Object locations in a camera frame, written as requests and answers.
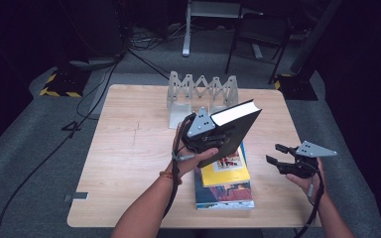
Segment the gray carpet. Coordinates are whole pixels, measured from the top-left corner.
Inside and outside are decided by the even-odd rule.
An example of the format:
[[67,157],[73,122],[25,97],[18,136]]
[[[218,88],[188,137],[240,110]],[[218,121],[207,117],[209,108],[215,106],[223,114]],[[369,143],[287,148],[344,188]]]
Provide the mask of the gray carpet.
[[[182,43],[183,40],[178,39],[150,51],[135,53],[162,67],[161,71],[165,75],[175,70],[180,74],[203,74],[207,78],[227,77],[223,71],[231,32],[202,31],[194,34],[189,58],[181,55]],[[290,72],[290,65],[299,46],[298,42],[291,43],[278,73]],[[83,98],[39,96],[53,70],[50,68],[32,82],[30,89],[35,96],[33,102],[0,138],[0,213],[17,186],[68,135],[61,128],[72,121],[82,120],[76,110],[85,115],[102,93],[101,89],[95,88],[104,77],[106,69],[92,73],[84,90],[84,95],[90,94]],[[271,65],[240,57],[234,57],[230,67],[230,73],[237,76],[241,88],[273,89],[272,85],[267,84],[271,71]],[[167,84],[164,77],[157,75],[152,68],[130,54],[116,67],[111,82]],[[328,191],[356,237],[381,237],[381,219],[373,193],[345,146],[324,101],[324,87],[318,74],[313,76],[312,84],[319,101],[287,101],[300,138],[338,151],[337,157],[323,160]],[[91,117],[98,119],[98,110]],[[64,196],[75,192],[96,125],[96,120],[86,120],[80,127],[81,130],[31,176],[10,204],[3,219],[0,237],[110,235],[111,229],[70,228],[66,224],[69,202],[64,202]],[[194,234],[223,238],[261,237],[261,234],[263,237],[293,237],[294,231],[291,228],[162,229],[159,237],[187,237]],[[304,237],[321,236],[321,228],[311,228]]]

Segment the black book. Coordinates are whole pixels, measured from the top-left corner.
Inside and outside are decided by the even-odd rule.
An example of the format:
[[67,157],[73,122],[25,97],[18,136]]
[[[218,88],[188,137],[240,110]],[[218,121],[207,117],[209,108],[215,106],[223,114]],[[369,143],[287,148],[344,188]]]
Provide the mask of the black book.
[[223,139],[218,147],[218,153],[208,160],[201,161],[197,166],[205,167],[235,153],[261,110],[256,107],[252,99],[213,113],[210,119],[215,124],[215,128],[209,136],[222,136]]

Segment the wooden table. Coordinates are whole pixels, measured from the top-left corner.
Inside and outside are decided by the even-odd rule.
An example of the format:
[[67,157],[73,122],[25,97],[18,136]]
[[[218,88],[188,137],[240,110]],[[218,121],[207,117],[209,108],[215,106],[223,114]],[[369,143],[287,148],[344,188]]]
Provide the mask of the wooden table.
[[[67,217],[72,227],[114,227],[126,208],[158,177],[171,159],[175,130],[169,129],[167,87],[112,85],[77,187],[87,200],[74,200]],[[296,147],[300,139],[281,92],[239,89],[239,101],[254,99],[262,112],[244,139],[255,200],[252,210],[196,210],[193,173],[183,177],[165,228],[302,227],[312,206],[299,187],[268,164],[294,158],[275,144]],[[194,100],[193,110],[208,104]]]

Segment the forearm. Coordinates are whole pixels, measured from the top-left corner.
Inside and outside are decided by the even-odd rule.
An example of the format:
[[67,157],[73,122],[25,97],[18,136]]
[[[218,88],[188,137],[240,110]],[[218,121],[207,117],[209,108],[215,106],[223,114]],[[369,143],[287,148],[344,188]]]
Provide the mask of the forearm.
[[336,209],[327,192],[322,196],[320,200],[318,214],[325,238],[354,237],[351,230],[339,215],[338,210]]
[[157,178],[123,213],[111,237],[156,237],[172,189],[171,179]]

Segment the bracelet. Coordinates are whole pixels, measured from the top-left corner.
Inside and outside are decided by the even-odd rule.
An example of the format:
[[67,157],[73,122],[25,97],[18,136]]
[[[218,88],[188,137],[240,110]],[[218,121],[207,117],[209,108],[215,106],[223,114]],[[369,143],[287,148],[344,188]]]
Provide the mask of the bracelet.
[[[173,173],[172,172],[160,172],[160,177],[173,179]],[[182,180],[178,178],[179,184],[182,184]]]

